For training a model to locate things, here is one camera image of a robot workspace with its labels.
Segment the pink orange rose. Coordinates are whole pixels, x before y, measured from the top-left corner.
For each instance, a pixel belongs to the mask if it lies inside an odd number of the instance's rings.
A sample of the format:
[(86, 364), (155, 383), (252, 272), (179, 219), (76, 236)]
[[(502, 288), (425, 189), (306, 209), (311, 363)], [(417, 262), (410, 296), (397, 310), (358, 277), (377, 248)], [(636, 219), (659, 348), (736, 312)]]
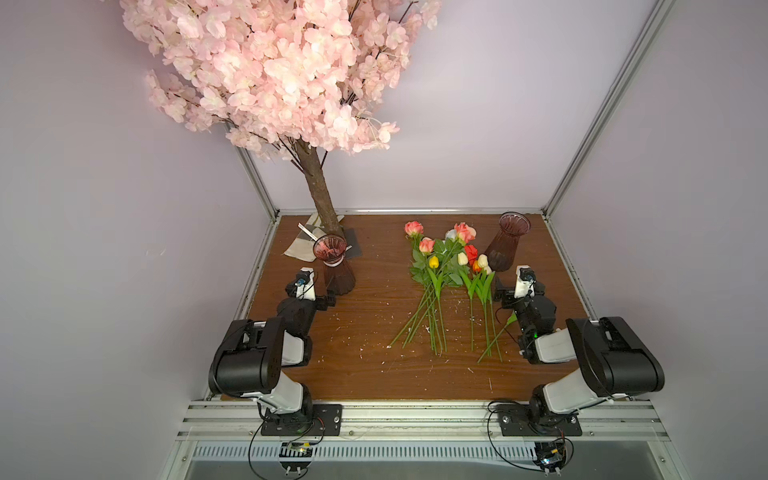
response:
[[(476, 238), (476, 230), (464, 222), (455, 224), (452, 229), (455, 229), (458, 233), (457, 242), (446, 242), (444, 238), (433, 239), (429, 237), (435, 241), (434, 253), (440, 260), (440, 271), (443, 277), (442, 295), (446, 288), (464, 287), (458, 274), (457, 255), (459, 252), (464, 251), (465, 245), (472, 245), (472, 242)], [(444, 318), (443, 322), (445, 328), (446, 351), (447, 331)]]

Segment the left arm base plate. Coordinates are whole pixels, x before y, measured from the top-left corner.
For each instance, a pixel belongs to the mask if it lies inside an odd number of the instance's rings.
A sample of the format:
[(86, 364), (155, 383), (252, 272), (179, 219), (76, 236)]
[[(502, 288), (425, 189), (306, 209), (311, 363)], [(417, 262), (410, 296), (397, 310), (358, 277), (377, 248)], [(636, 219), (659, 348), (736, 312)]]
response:
[(266, 414), (260, 433), (266, 437), (320, 437), (339, 436), (343, 406), (321, 403), (312, 410), (299, 410), (289, 414)]

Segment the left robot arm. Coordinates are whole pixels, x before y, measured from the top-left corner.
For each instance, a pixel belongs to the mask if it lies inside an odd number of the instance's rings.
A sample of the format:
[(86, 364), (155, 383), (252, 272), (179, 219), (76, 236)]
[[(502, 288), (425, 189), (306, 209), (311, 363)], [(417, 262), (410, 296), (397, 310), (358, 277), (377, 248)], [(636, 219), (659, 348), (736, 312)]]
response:
[(230, 324), (211, 362), (208, 386), (214, 395), (257, 402), (270, 422), (301, 425), (313, 421), (311, 395), (285, 370), (309, 364), (314, 317), (336, 304), (336, 294), (314, 296), (310, 285), (287, 292), (271, 318)]

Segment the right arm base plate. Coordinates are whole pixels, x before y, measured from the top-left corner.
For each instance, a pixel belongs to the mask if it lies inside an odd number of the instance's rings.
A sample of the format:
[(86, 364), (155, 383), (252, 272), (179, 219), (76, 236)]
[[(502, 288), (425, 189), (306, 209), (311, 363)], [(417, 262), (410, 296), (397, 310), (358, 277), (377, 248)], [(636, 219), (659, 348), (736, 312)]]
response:
[(580, 437), (583, 430), (576, 414), (556, 414), (519, 403), (493, 406), (504, 437)]

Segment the red rose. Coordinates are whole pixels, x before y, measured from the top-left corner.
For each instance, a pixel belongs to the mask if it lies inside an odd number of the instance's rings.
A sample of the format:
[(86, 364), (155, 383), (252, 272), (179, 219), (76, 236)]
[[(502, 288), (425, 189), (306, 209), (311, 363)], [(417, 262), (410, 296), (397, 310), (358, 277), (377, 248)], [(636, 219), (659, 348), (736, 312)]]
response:
[(479, 256), (478, 249), (471, 244), (467, 244), (464, 246), (464, 253), (467, 256), (468, 262), (470, 264), (473, 264)]

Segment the white tulip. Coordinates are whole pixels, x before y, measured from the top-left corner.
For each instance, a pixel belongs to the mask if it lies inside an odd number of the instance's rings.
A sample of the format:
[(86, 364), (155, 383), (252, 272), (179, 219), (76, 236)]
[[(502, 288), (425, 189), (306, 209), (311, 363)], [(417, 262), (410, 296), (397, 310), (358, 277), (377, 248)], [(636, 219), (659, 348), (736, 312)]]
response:
[(458, 274), (462, 281), (463, 286), (466, 289), (466, 293), (469, 300), (470, 350), (473, 351), (475, 349), (475, 342), (474, 342), (475, 316), (474, 316), (474, 307), (473, 307), (474, 283), (470, 277), (471, 269), (470, 269), (469, 257), (464, 251), (461, 251), (458, 253), (457, 263), (458, 263)]

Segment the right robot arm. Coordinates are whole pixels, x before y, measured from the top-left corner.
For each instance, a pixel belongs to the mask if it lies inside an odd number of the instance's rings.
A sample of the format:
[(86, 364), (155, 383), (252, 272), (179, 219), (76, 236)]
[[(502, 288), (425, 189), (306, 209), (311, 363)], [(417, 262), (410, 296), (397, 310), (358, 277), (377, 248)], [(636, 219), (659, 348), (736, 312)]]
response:
[(557, 329), (556, 305), (533, 280), (513, 288), (497, 283), (492, 299), (512, 312), (509, 322), (520, 328), (517, 344), (525, 360), (578, 364), (563, 378), (534, 389), (523, 407), (529, 423), (552, 428), (575, 421), (583, 409), (664, 387), (661, 364), (623, 318), (568, 319), (564, 329)]

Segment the yellow tulip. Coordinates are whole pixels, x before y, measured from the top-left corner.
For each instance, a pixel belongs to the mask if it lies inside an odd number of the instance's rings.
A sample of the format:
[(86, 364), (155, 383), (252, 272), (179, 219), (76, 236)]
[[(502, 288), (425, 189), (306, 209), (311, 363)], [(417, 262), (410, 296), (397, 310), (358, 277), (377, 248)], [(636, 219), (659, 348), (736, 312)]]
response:
[(436, 255), (430, 256), (427, 260), (427, 273), (432, 285), (432, 292), (434, 296), (431, 312), (431, 333), (434, 337), (434, 352), (438, 355), (441, 355), (446, 349), (445, 328), (441, 307), (443, 277), (440, 271), (440, 260)]

